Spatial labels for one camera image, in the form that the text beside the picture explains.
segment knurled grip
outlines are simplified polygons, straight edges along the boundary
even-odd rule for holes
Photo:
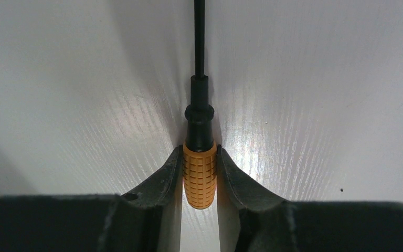
[[[186,198],[196,209],[212,204],[217,186],[217,144],[205,152],[194,152],[183,144],[183,180]]]

